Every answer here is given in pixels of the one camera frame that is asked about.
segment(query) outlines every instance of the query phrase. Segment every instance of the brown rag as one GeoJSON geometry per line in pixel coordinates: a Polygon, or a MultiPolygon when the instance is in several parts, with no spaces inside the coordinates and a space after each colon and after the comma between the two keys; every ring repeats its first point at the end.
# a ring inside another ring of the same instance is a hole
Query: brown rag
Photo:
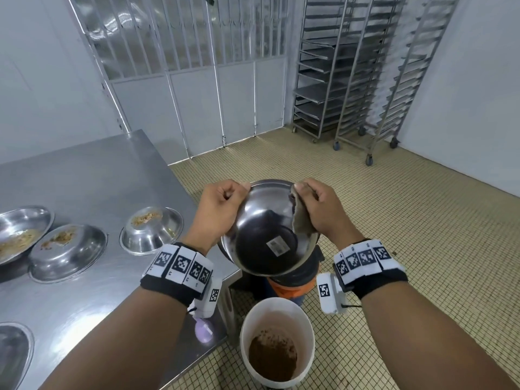
{"type": "Polygon", "coordinates": [[[309,212],[302,199],[296,192],[294,185],[291,186],[291,195],[294,197],[294,216],[292,229],[295,234],[312,234],[317,232],[310,221],[309,212]]]}

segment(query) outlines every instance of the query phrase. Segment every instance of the metal gate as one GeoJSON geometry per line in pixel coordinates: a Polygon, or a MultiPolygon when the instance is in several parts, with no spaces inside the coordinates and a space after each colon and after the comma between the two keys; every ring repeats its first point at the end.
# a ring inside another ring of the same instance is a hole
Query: metal gate
{"type": "Polygon", "coordinates": [[[127,131],[168,164],[280,127],[293,0],[68,0],[127,131]]]}

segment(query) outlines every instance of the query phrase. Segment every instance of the forearm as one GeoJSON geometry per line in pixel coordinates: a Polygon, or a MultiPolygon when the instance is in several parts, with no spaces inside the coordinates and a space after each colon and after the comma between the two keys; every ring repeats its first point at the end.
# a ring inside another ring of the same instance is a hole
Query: forearm
{"type": "Polygon", "coordinates": [[[156,390],[186,316],[173,298],[137,288],[73,348],[42,390],[156,390]]]}
{"type": "Polygon", "coordinates": [[[517,388],[484,349],[408,283],[389,283],[361,302],[400,389],[517,388]]]}

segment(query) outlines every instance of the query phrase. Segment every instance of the stainless steel table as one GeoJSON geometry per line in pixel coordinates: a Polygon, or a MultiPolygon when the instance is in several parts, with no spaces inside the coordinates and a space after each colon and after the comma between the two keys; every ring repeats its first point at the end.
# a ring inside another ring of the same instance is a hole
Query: stainless steel table
{"type": "MultiPolygon", "coordinates": [[[[127,218],[147,206],[167,206],[190,227],[196,206],[143,131],[134,131],[0,165],[0,212],[40,204],[56,213],[53,228],[87,223],[105,231],[107,249],[72,279],[40,284],[27,274],[27,258],[0,266],[0,322],[27,326],[34,355],[20,390],[39,387],[65,355],[138,285],[152,256],[132,256],[119,245],[127,218]]],[[[224,279],[219,312],[211,321],[215,336],[201,344],[195,321],[187,317],[165,373],[165,387],[226,338],[237,332],[227,288],[241,276],[218,248],[208,258],[224,279]]]]}

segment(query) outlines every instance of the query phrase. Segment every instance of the beige floor tile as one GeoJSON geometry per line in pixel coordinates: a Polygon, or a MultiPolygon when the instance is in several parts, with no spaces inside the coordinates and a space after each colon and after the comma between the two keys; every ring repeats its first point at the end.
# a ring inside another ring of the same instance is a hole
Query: beige floor tile
{"type": "MultiPolygon", "coordinates": [[[[404,149],[380,145],[374,165],[361,151],[312,144],[278,129],[175,164],[198,200],[206,183],[312,176],[334,187],[366,236],[384,241],[410,283],[450,315],[520,385],[520,199],[404,149]]],[[[334,246],[319,241],[331,271],[334,246]]],[[[234,293],[244,317],[252,297],[234,293]]],[[[350,300],[356,302],[355,296],[350,300]]],[[[362,312],[325,316],[316,293],[302,308],[316,333],[316,358],[299,389],[393,389],[362,312]]],[[[256,389],[240,353],[227,345],[173,389],[256,389]]]]}

